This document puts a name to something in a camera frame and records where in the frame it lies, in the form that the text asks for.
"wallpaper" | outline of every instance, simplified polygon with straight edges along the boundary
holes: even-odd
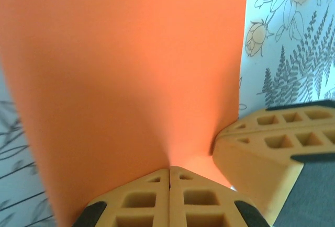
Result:
[[[247,0],[239,116],[335,99],[335,0]],[[55,226],[0,73],[0,227]]]

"black corner cap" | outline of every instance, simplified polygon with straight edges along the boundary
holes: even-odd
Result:
[[[270,227],[258,209],[254,206],[244,201],[235,201],[235,206],[248,227]]]
[[[307,155],[292,155],[291,159],[300,163],[335,162],[335,152]]]
[[[107,206],[106,202],[96,202],[87,206],[72,227],[94,227]]]
[[[335,108],[335,101],[334,100],[319,100],[319,101],[312,101],[310,103],[299,103],[299,104],[292,104],[292,105],[285,105],[285,106],[277,106],[277,107],[270,107],[267,108],[267,111],[271,110],[281,110],[281,109],[289,109],[289,108],[301,108],[301,107],[308,107],[308,106],[322,106],[327,108]]]

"black rubber pad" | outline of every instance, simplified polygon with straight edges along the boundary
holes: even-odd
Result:
[[[235,205],[248,227],[270,227],[254,206],[244,201],[235,201]]]
[[[295,155],[304,167],[275,227],[335,226],[335,154]]]
[[[301,108],[301,107],[308,107],[308,106],[322,106],[327,108],[335,108],[335,101],[334,100],[319,100],[319,101],[312,101],[310,103],[299,103],[299,104],[292,104],[292,105],[285,105],[285,106],[277,106],[277,107],[270,107],[267,108],[267,111],[271,110],[281,110],[281,109],[289,109],[289,108]]]
[[[106,202],[96,202],[87,206],[72,227],[94,227],[107,206]]]

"orange backdrop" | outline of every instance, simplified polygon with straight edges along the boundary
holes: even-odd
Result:
[[[238,116],[245,0],[1,0],[0,53],[59,226],[209,156]]]

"orange foam block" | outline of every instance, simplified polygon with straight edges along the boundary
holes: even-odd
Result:
[[[245,2],[1,0],[2,64],[59,226],[170,165],[226,183],[209,152],[238,116]]]

